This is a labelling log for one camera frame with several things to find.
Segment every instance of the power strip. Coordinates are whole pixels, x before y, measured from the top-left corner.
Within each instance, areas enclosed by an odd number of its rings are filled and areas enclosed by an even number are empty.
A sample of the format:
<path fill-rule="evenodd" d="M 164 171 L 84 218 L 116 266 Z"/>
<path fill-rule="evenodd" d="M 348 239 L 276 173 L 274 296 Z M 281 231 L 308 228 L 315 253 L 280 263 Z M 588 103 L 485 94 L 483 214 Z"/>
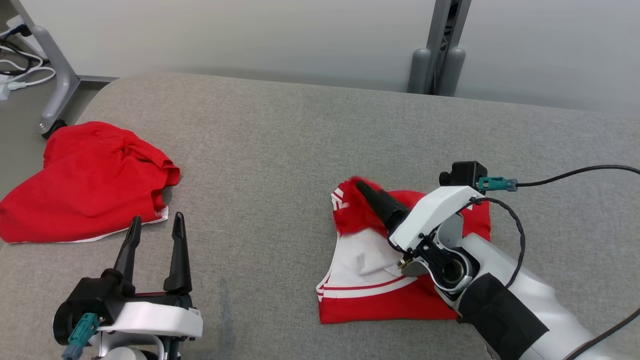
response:
<path fill-rule="evenodd" d="M 9 95 L 11 94 L 11 90 L 9 90 L 9 84 L 4 83 L 9 80 L 8 75 L 0 75 L 0 101 L 9 99 Z"/>
<path fill-rule="evenodd" d="M 10 29 L 15 29 L 18 26 L 24 24 L 24 20 L 22 20 L 22 17 L 20 17 L 20 15 L 12 17 L 11 19 L 7 20 L 6 25 L 10 28 Z M 20 40 L 22 40 L 25 44 L 27 44 L 31 50 L 33 50 L 34 53 L 36 53 L 36 55 L 38 55 L 39 57 L 43 58 L 43 59 L 47 59 L 47 55 L 44 53 L 44 50 L 42 50 L 42 46 L 40 46 L 40 44 L 38 43 L 38 41 L 36 40 L 36 37 L 34 37 L 33 35 L 30 35 L 28 37 L 24 37 L 22 36 L 22 34 L 17 33 L 15 34 L 15 37 L 19 38 Z"/>

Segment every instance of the red stripe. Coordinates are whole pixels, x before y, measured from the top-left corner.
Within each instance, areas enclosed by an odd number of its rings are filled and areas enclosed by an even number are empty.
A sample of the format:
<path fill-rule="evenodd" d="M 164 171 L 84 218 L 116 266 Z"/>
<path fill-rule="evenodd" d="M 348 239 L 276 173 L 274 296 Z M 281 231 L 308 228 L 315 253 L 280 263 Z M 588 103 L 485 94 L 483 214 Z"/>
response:
<path fill-rule="evenodd" d="M 400 281 L 400 280 L 402 280 L 404 278 L 405 278 L 404 276 L 400 276 L 397 279 L 393 279 L 391 281 L 383 282 L 382 284 L 376 284 L 376 285 L 348 286 L 348 287 L 325 286 L 324 289 L 325 290 L 364 290 L 364 289 L 373 289 L 373 288 L 380 288 L 382 286 L 393 284 L 394 282 Z"/>

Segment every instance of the folded shirt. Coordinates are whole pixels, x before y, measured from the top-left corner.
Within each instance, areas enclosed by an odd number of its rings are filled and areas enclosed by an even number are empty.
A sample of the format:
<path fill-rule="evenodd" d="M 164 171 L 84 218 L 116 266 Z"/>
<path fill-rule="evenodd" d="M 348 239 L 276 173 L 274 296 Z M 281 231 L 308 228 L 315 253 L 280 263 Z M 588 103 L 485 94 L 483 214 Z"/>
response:
<path fill-rule="evenodd" d="M 356 188 L 366 179 L 352 177 L 331 194 L 337 242 L 331 267 L 316 286 L 321 323 L 391 319 L 455 319 L 434 289 L 430 276 L 405 277 L 397 262 L 402 254 L 387 242 L 387 230 Z M 425 196 L 413 191 L 389 192 L 409 208 Z M 463 236 L 476 233 L 490 240 L 489 204 L 463 209 Z"/>
<path fill-rule="evenodd" d="M 95 241 L 168 218 L 162 189 L 180 169 L 133 132 L 103 122 L 56 131 L 44 166 L 0 202 L 0 238 L 7 243 Z"/>

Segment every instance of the caster wheel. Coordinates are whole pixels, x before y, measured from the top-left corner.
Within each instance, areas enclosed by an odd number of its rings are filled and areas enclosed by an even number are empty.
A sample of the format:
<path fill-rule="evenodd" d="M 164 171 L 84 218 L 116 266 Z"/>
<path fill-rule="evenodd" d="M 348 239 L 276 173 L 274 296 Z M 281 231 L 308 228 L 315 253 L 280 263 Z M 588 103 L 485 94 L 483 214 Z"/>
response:
<path fill-rule="evenodd" d="M 56 120 L 53 122 L 53 125 L 46 133 L 42 134 L 44 140 L 48 140 L 53 133 L 55 133 L 59 128 L 67 126 L 67 123 L 64 120 Z"/>

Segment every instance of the gray tablecloth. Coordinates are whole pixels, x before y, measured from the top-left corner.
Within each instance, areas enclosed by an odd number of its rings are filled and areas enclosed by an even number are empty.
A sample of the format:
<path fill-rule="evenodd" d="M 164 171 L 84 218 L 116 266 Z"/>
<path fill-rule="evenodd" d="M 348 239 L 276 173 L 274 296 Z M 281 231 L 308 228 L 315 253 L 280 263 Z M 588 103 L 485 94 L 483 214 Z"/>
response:
<path fill-rule="evenodd" d="M 134 131 L 182 169 L 164 197 L 172 216 L 186 217 L 205 321 L 186 359 L 482 359 L 473 328 L 454 321 L 320 325 L 314 287 L 333 255 L 335 187 L 359 174 L 390 190 L 425 190 L 460 160 L 520 181 L 601 163 L 640 167 L 637 119 L 211 76 L 119 79 L 80 122 L 91 120 Z M 607 170 L 496 194 L 522 219 L 525 266 L 594 333 L 640 305 L 639 184 Z M 493 242 L 516 256 L 513 221 L 497 208 L 492 217 Z M 170 225 L 143 227 L 139 291 L 160 290 L 168 275 Z M 58 359 L 57 306 L 81 277 L 113 266 L 123 237 L 5 245 L 0 357 Z M 640 356 L 640 322 L 607 342 Z"/>

